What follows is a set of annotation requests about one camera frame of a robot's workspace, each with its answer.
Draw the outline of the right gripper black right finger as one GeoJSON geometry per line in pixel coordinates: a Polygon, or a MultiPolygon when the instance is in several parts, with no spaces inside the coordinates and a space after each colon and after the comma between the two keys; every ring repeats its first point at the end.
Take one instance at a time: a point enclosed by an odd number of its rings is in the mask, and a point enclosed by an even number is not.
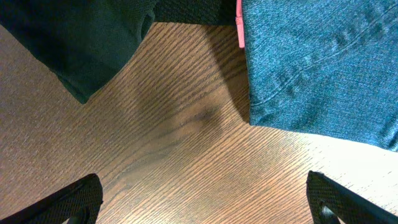
{"type": "Polygon", "coordinates": [[[397,216],[320,172],[308,173],[306,195],[314,224],[397,224],[397,216]]]}

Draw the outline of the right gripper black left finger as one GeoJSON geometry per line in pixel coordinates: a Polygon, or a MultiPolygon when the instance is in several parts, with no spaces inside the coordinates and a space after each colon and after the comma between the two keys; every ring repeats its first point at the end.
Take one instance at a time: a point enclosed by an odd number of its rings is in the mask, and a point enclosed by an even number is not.
{"type": "Polygon", "coordinates": [[[1,223],[83,223],[95,224],[101,204],[103,187],[96,174],[60,189],[23,210],[1,220],[1,223]]]}

